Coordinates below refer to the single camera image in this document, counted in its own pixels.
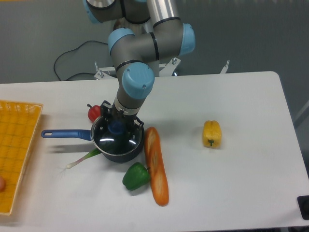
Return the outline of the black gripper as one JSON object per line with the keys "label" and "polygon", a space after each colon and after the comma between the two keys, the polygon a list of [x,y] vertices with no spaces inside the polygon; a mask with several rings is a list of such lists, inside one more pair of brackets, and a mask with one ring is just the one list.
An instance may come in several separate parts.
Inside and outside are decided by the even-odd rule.
{"label": "black gripper", "polygon": [[100,105],[102,121],[106,123],[120,121],[129,128],[129,132],[132,135],[142,135],[144,122],[137,117],[139,110],[140,108],[125,108],[118,100],[113,104],[110,104],[108,101],[103,101]]}

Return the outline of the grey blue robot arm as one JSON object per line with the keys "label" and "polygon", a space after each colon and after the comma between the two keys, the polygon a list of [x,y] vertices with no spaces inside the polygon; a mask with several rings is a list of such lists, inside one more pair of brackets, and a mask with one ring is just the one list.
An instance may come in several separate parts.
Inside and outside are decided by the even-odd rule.
{"label": "grey blue robot arm", "polygon": [[150,23],[152,31],[137,35],[130,28],[114,30],[108,37],[109,54],[119,89],[112,108],[101,115],[107,122],[119,121],[129,131],[155,81],[149,63],[191,53],[196,45],[191,25],[181,22],[174,0],[85,0],[84,7],[94,23],[124,18],[133,25]]}

